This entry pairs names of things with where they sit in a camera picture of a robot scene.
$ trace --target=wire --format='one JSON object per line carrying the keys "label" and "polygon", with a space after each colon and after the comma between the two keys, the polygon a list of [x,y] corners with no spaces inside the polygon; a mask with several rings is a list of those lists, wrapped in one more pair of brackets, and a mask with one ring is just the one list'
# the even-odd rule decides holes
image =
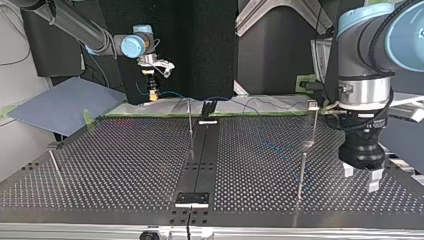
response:
{"label": "wire", "polygon": [[[7,16],[7,14],[6,14],[6,12],[4,11],[4,9],[3,9],[3,7],[5,7],[5,8],[7,8],[7,9],[9,9],[9,10],[11,10],[12,11],[12,13],[13,14],[15,14],[16,15],[16,17],[21,21],[21,25],[23,26],[23,21],[22,21],[22,18],[19,16],[19,14],[15,11],[15,9],[13,9],[12,7],[10,7],[9,5],[7,5],[7,4],[4,4],[4,5],[0,5],[0,10],[1,10],[1,15],[8,21],[8,23],[10,24],[10,26],[19,34],[19,35],[21,35],[24,39],[25,39],[25,41],[28,43],[28,39],[27,39],[27,37],[25,36],[25,34],[23,33],[23,32],[21,32],[20,30],[19,30],[19,28],[15,25],[15,23],[13,23],[13,21],[9,18],[9,16]],[[17,63],[21,63],[21,62],[23,62],[23,61],[25,61],[25,60],[27,60],[28,58],[29,58],[29,56],[31,55],[31,48],[30,48],[30,46],[29,46],[29,43],[28,43],[28,52],[26,53],[26,55],[25,55],[25,57],[23,57],[22,59],[19,59],[19,60],[16,60],[16,61],[13,61],[13,62],[8,62],[8,63],[0,63],[0,67],[1,66],[10,66],[10,65],[15,65],[15,64],[17,64]]]}
{"label": "wire", "polygon": [[157,48],[158,46],[159,46],[159,44],[160,44],[160,39],[159,38],[157,38],[157,39],[155,39],[154,41],[154,46],[153,46],[153,49],[155,49],[155,48]]}
{"label": "wire", "polygon": [[135,86],[137,87],[138,92],[139,92],[142,96],[149,96],[149,94],[148,94],[148,93],[143,93],[143,92],[140,90],[140,88],[138,87],[138,82],[137,82],[137,81],[135,81]]}
{"label": "wire", "polygon": [[3,8],[7,8],[7,9],[9,9],[10,11],[12,11],[12,13],[20,20],[20,23],[21,23],[21,27],[23,28],[24,27],[24,25],[23,25],[23,20],[22,20],[22,18],[21,18],[21,16],[18,14],[18,12],[15,10],[15,9],[13,9],[12,7],[10,7],[9,5],[0,5],[0,10],[1,10],[1,13],[2,13],[2,16],[8,21],[8,23],[9,23],[9,25],[11,26],[11,27],[13,27],[13,29],[15,29],[15,31],[19,34],[19,35],[21,35],[24,39],[26,39],[27,40],[27,37],[25,36],[25,33],[23,33],[18,27],[16,27],[16,25],[13,23],[13,21],[9,18],[9,16],[7,15],[7,13],[4,11],[4,9]]}
{"label": "wire", "polygon": [[318,39],[318,26],[319,26],[319,19],[321,17],[321,13],[322,13],[322,5],[319,8],[319,12],[318,12],[318,16],[317,16],[317,24],[315,26],[315,40],[314,40],[314,45],[315,45],[315,61],[317,63],[317,71],[318,71],[318,76],[319,76],[319,82],[321,83],[323,89],[324,89],[324,93],[326,95],[326,99],[328,99],[328,101],[330,101],[330,103],[332,103],[333,101],[330,99],[330,95],[328,95],[327,92],[327,88],[325,87],[325,84],[323,83],[323,78],[325,78],[324,76],[321,75],[321,67],[319,66],[319,62],[318,62],[318,49],[317,49],[317,39]]}
{"label": "wire", "polygon": [[97,60],[93,57],[93,55],[91,55],[90,53],[88,53],[88,55],[90,56],[91,59],[93,59],[94,63],[97,65],[97,67],[102,72],[103,77],[104,77],[104,79],[106,81],[106,87],[109,88],[110,87],[110,85],[109,85],[109,79],[107,78],[105,71],[103,71],[103,68],[100,66],[100,64],[97,62]]}
{"label": "wire", "polygon": [[270,104],[270,105],[272,105],[272,106],[274,106],[274,107],[276,107],[276,108],[279,108],[279,109],[283,109],[283,110],[289,110],[289,109],[291,109],[291,108],[294,108],[296,105],[298,105],[298,104],[303,104],[304,105],[304,103],[303,102],[297,102],[297,103],[294,103],[294,104],[292,104],[292,105],[290,105],[290,107],[281,107],[281,106],[278,106],[278,105],[276,105],[276,104],[274,104],[274,103],[272,103],[272,102],[265,102],[265,101],[263,101],[263,100],[261,100],[260,98],[251,98],[251,99],[249,99],[247,102],[246,102],[246,105],[249,105],[249,102],[250,101],[252,101],[252,100],[258,100],[259,102],[261,102],[261,103],[265,103],[265,104]]}
{"label": "wire", "polygon": [[94,25],[96,25],[102,31],[103,37],[105,39],[105,44],[103,45],[103,47],[101,49],[96,49],[96,50],[92,49],[92,51],[95,52],[95,53],[96,52],[101,53],[101,52],[106,51],[110,46],[110,48],[112,50],[113,59],[117,60],[118,59],[118,50],[116,50],[117,46],[116,46],[115,40],[113,39],[112,34],[110,34],[110,32],[108,32],[106,29],[100,27],[97,23],[95,23],[93,21],[91,21],[91,22]]}
{"label": "wire", "polygon": [[[93,80],[97,80],[97,81],[96,81],[97,83],[99,83],[99,84],[101,84],[101,85],[103,85],[103,86],[105,86],[105,87],[106,87],[106,80],[105,80],[105,78],[104,78],[101,74],[99,74],[99,73],[97,72],[97,70],[96,70],[95,68],[93,68],[92,66],[88,65],[87,63],[85,64],[85,66],[86,66],[86,70],[88,70],[88,71],[90,71],[90,72],[91,72],[91,75],[92,75]],[[94,75],[94,73],[95,73],[95,74],[100,75],[100,78],[102,79],[103,83],[102,83],[101,81],[99,81],[99,78],[97,78],[97,77]]]}
{"label": "wire", "polygon": [[150,66],[152,66],[156,71],[158,71],[163,77],[165,77],[165,73],[162,71],[162,70],[160,70],[158,67],[156,67],[155,65],[153,65],[153,64],[151,64],[151,63],[147,63],[147,64],[149,64]]}
{"label": "wire", "polygon": [[173,91],[166,91],[166,92],[161,92],[161,93],[160,93],[160,95],[166,95],[166,94],[172,94],[172,95],[178,96],[178,97],[180,97],[180,98],[186,98],[186,97],[184,97],[183,95],[181,95],[181,94],[179,94],[179,93],[177,93],[177,92],[173,92]]}

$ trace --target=black cable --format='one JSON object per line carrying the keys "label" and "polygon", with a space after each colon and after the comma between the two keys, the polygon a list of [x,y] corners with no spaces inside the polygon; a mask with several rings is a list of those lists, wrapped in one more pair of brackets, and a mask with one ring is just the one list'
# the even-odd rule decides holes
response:
{"label": "black cable", "polygon": [[349,126],[349,127],[340,127],[340,126],[335,126],[335,125],[333,125],[333,124],[331,124],[331,123],[330,123],[330,121],[329,121],[329,119],[328,119],[329,115],[326,115],[326,117],[325,117],[326,123],[327,123],[327,125],[328,125],[330,128],[335,129],[335,130],[340,130],[340,131],[353,131],[353,130],[358,130],[358,129],[364,129],[364,128],[366,128],[366,127],[367,127],[367,125],[368,125],[369,123],[371,123],[372,121],[374,121],[374,119],[378,119],[378,118],[383,118],[383,117],[385,117],[385,116],[383,116],[383,115],[386,115],[386,114],[387,114],[387,111],[389,110],[390,105],[391,105],[391,104],[392,104],[392,102],[393,102],[394,96],[395,96],[394,91],[393,91],[393,89],[392,89],[392,88],[390,88],[389,101],[388,101],[388,102],[387,102],[387,104],[384,106],[384,108],[380,109],[380,110],[379,110],[379,111],[375,114],[375,116],[374,116],[373,118],[370,118],[370,119],[368,119],[367,121],[365,121],[365,122],[363,122],[363,123],[361,123],[361,124],[354,125],[354,126]]}
{"label": "black cable", "polygon": [[91,73],[95,73],[98,76],[101,76],[101,79],[103,80],[104,84],[102,84],[103,86],[107,87],[107,82],[106,79],[103,77],[102,74],[100,74],[94,67],[90,66],[89,64],[85,64],[85,67],[88,71],[90,71]]}
{"label": "black cable", "polygon": [[394,76],[393,72],[384,72],[381,69],[378,68],[377,60],[375,59],[375,50],[377,47],[378,40],[380,39],[381,34],[383,34],[384,30],[386,29],[387,25],[391,23],[391,21],[396,18],[399,14],[403,12],[406,8],[408,8],[410,5],[420,2],[422,0],[406,0],[404,3],[402,3],[399,7],[397,7],[384,21],[381,23],[381,25],[378,27],[377,31],[374,34],[374,37],[371,40],[370,47],[368,50],[368,58],[371,64],[372,69],[377,72],[378,74],[382,75],[383,77],[390,77]]}
{"label": "black cable", "polygon": [[321,83],[321,85],[322,85],[322,87],[324,89],[324,94],[326,95],[325,98],[328,99],[330,101],[330,104],[331,104],[331,103],[333,103],[333,101],[330,99],[330,95],[328,95],[327,88],[325,87],[325,84],[322,82],[322,79],[321,79],[321,77],[322,77],[321,76],[321,69],[320,69],[320,66],[319,66],[319,63],[318,63],[317,39],[318,39],[319,18],[321,17],[322,9],[323,8],[322,8],[322,5],[321,5],[321,7],[319,9],[319,12],[318,12],[317,24],[315,25],[315,40],[314,40],[314,45],[315,45],[315,61],[317,63],[317,71],[318,71],[318,76],[320,78],[320,80],[318,82]]}
{"label": "black cable", "polygon": [[191,221],[191,211],[193,210],[193,208],[190,208],[190,213],[188,215],[188,219],[187,219],[187,225],[186,225],[186,230],[187,230],[187,240],[191,240],[191,233],[190,233],[190,221]]}

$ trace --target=small object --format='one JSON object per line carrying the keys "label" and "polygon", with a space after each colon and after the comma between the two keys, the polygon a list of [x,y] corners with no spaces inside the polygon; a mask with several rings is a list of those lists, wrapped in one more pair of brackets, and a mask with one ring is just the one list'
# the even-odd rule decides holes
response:
{"label": "small object", "polygon": [[343,168],[344,168],[345,178],[348,178],[348,177],[352,177],[353,176],[353,167],[352,166],[350,166],[347,163],[343,163]]}
{"label": "small object", "polygon": [[302,154],[302,160],[301,160],[301,163],[300,163],[299,189],[297,191],[297,199],[298,200],[302,199],[302,188],[303,188],[303,178],[304,178],[304,175],[305,175],[306,157],[307,157],[307,153],[303,153]]}
{"label": "small object", "polygon": [[158,99],[159,99],[159,95],[158,95],[157,91],[151,90],[150,93],[149,93],[149,100],[154,102],[154,101],[157,101]]}
{"label": "small object", "polygon": [[370,177],[368,180],[368,192],[375,192],[380,189],[380,180],[383,178],[384,168],[370,171]]}
{"label": "small object", "polygon": [[175,201],[177,208],[208,208],[209,193],[179,193]]}
{"label": "small object", "polygon": [[218,124],[217,120],[199,121],[199,125],[215,125],[215,124]]}
{"label": "small object", "polygon": [[318,102],[312,99],[306,100],[306,108],[308,109],[308,111],[318,111]]}

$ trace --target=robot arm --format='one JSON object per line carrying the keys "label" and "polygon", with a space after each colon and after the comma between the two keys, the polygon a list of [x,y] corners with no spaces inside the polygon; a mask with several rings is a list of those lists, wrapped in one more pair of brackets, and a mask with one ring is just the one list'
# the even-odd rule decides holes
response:
{"label": "robot arm", "polygon": [[339,23],[339,130],[346,133],[339,158],[379,171],[385,152],[378,137],[393,100],[391,77],[400,68],[424,72],[424,2],[395,8],[375,4],[345,13]]}
{"label": "robot arm", "polygon": [[[150,68],[149,73],[154,74],[155,70],[160,71],[158,67],[164,68],[163,75],[166,78],[170,76],[175,67],[168,61],[157,59],[153,30],[149,25],[134,26],[131,35],[112,36],[96,23],[77,13],[65,0],[9,1],[25,11],[35,12],[49,21],[50,25],[55,25],[73,36],[84,44],[87,51],[92,55],[113,55],[114,57],[119,55],[138,58],[139,62],[143,62],[144,66]],[[157,98],[159,91],[157,88],[153,87],[149,91]]]}

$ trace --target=blue cable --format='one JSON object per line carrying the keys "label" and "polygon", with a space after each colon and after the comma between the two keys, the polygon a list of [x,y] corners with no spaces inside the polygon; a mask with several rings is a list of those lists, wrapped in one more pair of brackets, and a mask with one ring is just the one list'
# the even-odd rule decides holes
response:
{"label": "blue cable", "polygon": [[178,96],[178,97],[180,97],[180,98],[186,98],[186,97],[184,97],[183,95],[181,95],[181,94],[179,94],[179,93],[177,93],[177,92],[173,92],[173,91],[165,91],[165,92],[161,92],[161,93],[160,93],[160,95],[166,95],[166,94],[173,94],[173,95],[176,95],[176,96]]}

